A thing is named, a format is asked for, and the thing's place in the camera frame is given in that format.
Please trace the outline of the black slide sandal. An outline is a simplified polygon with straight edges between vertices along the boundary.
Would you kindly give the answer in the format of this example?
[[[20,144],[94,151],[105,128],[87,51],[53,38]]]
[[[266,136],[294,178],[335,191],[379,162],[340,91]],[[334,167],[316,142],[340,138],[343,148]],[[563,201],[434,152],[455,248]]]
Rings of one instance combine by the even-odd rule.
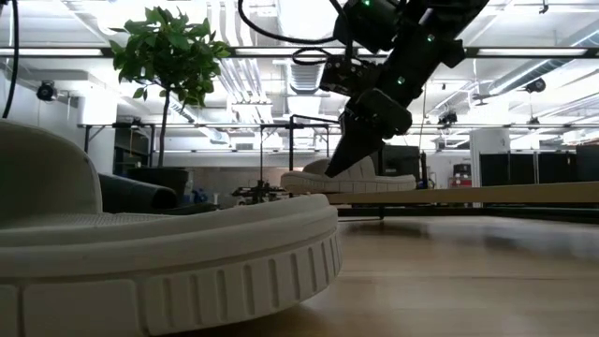
[[[116,175],[99,174],[98,177],[103,212],[190,215],[217,210],[211,203],[183,204],[175,191],[165,186]]]

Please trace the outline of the green leafy plant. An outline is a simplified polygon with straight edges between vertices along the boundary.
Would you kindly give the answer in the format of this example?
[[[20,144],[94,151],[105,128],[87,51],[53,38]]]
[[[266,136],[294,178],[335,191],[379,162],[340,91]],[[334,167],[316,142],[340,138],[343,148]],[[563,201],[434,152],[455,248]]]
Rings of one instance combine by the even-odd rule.
[[[124,23],[125,44],[109,41],[113,68],[119,81],[137,85],[134,99],[146,100],[149,89],[160,89],[164,99],[157,166],[164,166],[168,111],[175,96],[183,109],[206,107],[206,95],[221,75],[220,62],[230,55],[229,45],[216,38],[210,22],[192,23],[182,11],[173,14],[155,6],[145,9],[143,21]]]

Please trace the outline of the grey slide sandal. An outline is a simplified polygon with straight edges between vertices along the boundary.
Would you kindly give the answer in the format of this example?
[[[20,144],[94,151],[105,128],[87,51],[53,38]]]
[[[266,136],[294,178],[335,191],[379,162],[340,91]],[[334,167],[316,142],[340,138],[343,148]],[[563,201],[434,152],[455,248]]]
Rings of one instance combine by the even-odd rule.
[[[79,146],[0,120],[0,337],[154,337],[272,315],[335,280],[337,226],[322,195],[106,213]]]
[[[294,194],[343,194],[410,191],[416,189],[414,175],[379,176],[373,160],[367,156],[333,178],[325,174],[329,159],[318,159],[301,171],[288,171],[281,186]]]

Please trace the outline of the silver ceiling duct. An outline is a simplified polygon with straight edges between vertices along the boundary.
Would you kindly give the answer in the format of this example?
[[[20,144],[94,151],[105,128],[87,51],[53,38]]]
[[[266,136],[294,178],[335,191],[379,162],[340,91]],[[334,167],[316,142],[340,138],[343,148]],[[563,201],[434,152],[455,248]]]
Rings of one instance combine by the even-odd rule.
[[[280,32],[286,37],[322,39],[332,37],[337,12],[329,0],[276,0]],[[289,88],[297,95],[313,95],[319,90],[323,65],[286,67]]]

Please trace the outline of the black partition panels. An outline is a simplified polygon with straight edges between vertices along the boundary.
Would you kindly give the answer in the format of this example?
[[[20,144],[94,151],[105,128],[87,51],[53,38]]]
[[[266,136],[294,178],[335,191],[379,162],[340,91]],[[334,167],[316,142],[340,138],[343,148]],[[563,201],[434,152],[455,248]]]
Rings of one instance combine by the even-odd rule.
[[[483,186],[536,183],[574,183],[577,156],[568,152],[481,154]]]

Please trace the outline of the wooden shelf with black frame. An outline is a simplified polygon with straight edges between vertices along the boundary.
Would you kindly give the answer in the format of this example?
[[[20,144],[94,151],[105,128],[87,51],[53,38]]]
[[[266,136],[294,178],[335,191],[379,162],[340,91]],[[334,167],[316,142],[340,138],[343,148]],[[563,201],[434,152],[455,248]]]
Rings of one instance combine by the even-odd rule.
[[[597,177],[574,183],[536,183],[447,189],[426,189],[375,193],[325,194],[329,203],[341,208],[366,207],[536,207],[599,209],[599,169]]]

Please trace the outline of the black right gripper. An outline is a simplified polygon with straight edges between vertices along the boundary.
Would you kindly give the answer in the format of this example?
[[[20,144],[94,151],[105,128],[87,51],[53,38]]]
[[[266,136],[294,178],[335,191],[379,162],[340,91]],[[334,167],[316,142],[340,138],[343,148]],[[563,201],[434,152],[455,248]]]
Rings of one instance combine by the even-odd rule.
[[[405,134],[413,118],[406,107],[373,88],[351,98],[339,122],[343,134],[325,170],[330,178],[381,150],[383,139]]]

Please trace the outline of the black plant pot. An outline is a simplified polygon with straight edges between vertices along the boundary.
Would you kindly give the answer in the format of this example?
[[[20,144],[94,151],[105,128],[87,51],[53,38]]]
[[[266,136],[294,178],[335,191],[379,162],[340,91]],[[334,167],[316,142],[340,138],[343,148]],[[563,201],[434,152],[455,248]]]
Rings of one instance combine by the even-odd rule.
[[[132,180],[160,185],[172,189],[179,206],[185,202],[185,189],[189,172],[182,168],[131,168],[127,177]]]

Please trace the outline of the black background rack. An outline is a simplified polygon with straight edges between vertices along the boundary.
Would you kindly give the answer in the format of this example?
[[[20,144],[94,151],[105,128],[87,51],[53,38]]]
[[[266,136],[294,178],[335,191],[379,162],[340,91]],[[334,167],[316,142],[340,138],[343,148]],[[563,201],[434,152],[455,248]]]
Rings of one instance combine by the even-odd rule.
[[[152,167],[159,128],[141,122],[77,124],[83,130],[83,149],[104,174],[126,176],[130,169]]]

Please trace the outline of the small black machine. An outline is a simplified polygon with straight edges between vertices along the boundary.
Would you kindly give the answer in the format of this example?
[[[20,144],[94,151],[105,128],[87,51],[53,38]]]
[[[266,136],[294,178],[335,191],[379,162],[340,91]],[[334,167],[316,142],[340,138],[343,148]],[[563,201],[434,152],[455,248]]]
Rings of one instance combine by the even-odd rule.
[[[238,187],[231,193],[237,199],[237,205],[254,205],[276,201],[288,197],[288,192],[279,186],[272,186],[258,180],[255,186]]]

